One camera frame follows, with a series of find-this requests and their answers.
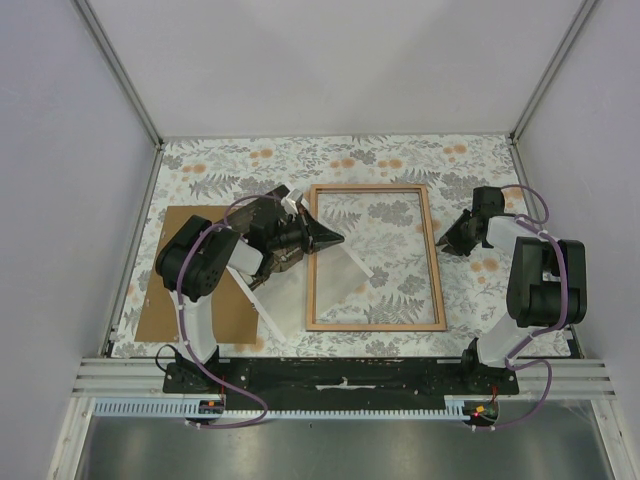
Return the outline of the wooden picture frame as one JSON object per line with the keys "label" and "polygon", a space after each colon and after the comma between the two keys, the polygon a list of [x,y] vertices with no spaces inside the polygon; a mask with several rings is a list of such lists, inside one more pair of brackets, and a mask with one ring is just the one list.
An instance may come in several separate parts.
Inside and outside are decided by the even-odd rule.
{"label": "wooden picture frame", "polygon": [[306,328],[318,332],[444,332],[447,319],[426,186],[315,184],[310,211],[341,234],[367,279],[342,287],[329,307],[322,294],[345,279],[347,264],[328,251],[308,259]]}

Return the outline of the printed pier photo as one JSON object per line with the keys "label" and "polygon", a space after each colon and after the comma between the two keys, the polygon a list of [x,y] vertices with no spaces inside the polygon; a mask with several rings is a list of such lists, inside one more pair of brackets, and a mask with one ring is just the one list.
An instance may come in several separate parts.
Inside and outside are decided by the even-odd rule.
{"label": "printed pier photo", "polygon": [[337,306],[373,276],[373,271],[344,244],[329,247],[317,255],[297,252],[289,258],[288,263],[277,261],[275,271],[257,286],[252,284],[253,277],[233,266],[227,267],[273,336],[283,343],[306,331],[308,266],[311,260],[317,266],[313,293],[318,314]]}

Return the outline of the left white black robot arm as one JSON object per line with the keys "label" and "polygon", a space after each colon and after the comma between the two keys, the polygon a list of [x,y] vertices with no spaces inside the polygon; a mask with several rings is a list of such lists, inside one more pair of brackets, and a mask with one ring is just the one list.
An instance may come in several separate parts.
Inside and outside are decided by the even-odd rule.
{"label": "left white black robot arm", "polygon": [[176,311],[180,354],[192,361],[185,373],[198,392],[219,384],[220,368],[210,362],[218,352],[213,329],[213,292],[229,269],[258,286],[282,269],[277,255],[291,252],[287,269],[305,255],[339,245],[345,237],[314,219],[306,209],[296,214],[255,213],[244,231],[191,216],[160,251],[155,271],[169,291]]}

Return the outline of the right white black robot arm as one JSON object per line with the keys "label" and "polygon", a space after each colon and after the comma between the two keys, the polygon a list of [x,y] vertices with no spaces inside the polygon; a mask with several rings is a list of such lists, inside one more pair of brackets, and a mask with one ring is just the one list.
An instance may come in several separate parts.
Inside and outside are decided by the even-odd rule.
{"label": "right white black robot arm", "polygon": [[467,392],[483,392],[493,370],[511,370],[513,361],[536,338],[583,321],[587,311],[586,251],[582,242],[558,239],[544,225],[550,212],[535,190],[521,185],[543,208],[538,219],[506,211],[505,189],[473,190],[465,209],[437,242],[448,254],[468,257],[480,245],[511,257],[507,313],[463,352],[458,381]]}

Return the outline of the floral patterned table mat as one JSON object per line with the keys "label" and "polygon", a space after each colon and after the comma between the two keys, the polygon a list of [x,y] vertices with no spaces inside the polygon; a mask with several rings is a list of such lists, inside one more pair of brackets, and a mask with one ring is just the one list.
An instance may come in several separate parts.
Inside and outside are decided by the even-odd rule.
{"label": "floral patterned table mat", "polygon": [[[506,206],[525,208],[507,141],[498,135],[392,135],[175,140],[164,151],[112,354],[151,357],[177,329],[161,332],[148,295],[171,207],[223,208],[280,185],[419,184],[428,191],[436,233],[469,207],[474,188],[503,187]],[[505,314],[508,255],[477,248],[469,257],[438,257],[448,328],[444,332],[305,332],[278,341],[256,310],[249,336],[223,344],[230,356],[457,356]]]}

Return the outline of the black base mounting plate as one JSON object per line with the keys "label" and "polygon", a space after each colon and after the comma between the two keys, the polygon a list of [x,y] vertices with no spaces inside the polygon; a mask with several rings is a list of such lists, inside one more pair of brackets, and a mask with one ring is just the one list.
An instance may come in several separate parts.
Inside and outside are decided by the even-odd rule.
{"label": "black base mounting plate", "polygon": [[458,360],[404,358],[232,358],[205,367],[189,360],[163,368],[169,394],[222,394],[224,403],[259,410],[249,393],[271,407],[439,407],[447,395],[492,396],[519,392],[509,370],[471,373]]}

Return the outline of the aluminium front rail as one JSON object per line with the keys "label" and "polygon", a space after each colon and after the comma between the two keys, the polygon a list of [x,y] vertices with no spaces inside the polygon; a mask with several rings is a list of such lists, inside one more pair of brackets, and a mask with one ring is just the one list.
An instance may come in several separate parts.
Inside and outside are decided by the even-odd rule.
{"label": "aluminium front rail", "polygon": [[[595,359],[551,359],[552,383],[549,400],[614,400],[616,393],[603,361]],[[541,397],[547,370],[534,365],[517,372],[519,392],[501,392],[501,400],[533,401]],[[81,361],[72,394],[85,397],[180,398],[180,393],[162,390],[164,374],[153,360],[87,358]]]}

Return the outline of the right aluminium corner post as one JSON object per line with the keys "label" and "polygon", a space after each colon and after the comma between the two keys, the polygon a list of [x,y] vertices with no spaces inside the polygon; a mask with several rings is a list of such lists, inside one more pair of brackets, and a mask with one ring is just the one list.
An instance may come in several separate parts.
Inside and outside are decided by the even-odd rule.
{"label": "right aluminium corner post", "polygon": [[544,99],[565,61],[568,59],[573,48],[577,44],[579,37],[585,30],[591,17],[600,5],[599,0],[583,0],[572,17],[559,44],[555,48],[549,62],[547,63],[540,79],[536,83],[532,94],[527,100],[523,111],[510,132],[509,138],[513,145],[516,145],[525,129],[529,125],[533,115]]}

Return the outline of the aluminium corner post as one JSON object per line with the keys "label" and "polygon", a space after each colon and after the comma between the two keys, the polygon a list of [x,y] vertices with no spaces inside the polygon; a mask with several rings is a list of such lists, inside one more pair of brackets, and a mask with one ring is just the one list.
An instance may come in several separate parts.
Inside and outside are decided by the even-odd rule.
{"label": "aluminium corner post", "polygon": [[510,132],[509,138],[513,145],[516,145],[525,129],[529,125],[533,115],[544,99],[565,61],[568,59],[573,48],[577,44],[579,37],[585,30],[591,17],[600,5],[599,0],[583,0],[572,17],[559,44],[555,48],[549,62],[547,63],[540,79],[536,83],[532,94],[527,100],[523,111]]}
{"label": "aluminium corner post", "polygon": [[108,69],[114,76],[125,99],[133,108],[146,136],[156,149],[160,149],[163,146],[162,135],[154,124],[91,2],[87,0],[73,0],[71,4],[84,22],[89,35],[102,55]]}

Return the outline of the left aluminium corner post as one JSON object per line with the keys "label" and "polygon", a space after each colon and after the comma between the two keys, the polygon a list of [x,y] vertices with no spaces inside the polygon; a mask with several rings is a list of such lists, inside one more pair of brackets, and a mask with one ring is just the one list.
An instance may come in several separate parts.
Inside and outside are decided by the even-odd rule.
{"label": "left aluminium corner post", "polygon": [[163,146],[162,135],[154,124],[91,2],[87,0],[73,0],[71,4],[84,22],[89,35],[102,55],[108,69],[114,76],[125,99],[133,108],[146,136],[156,149],[160,149]]}

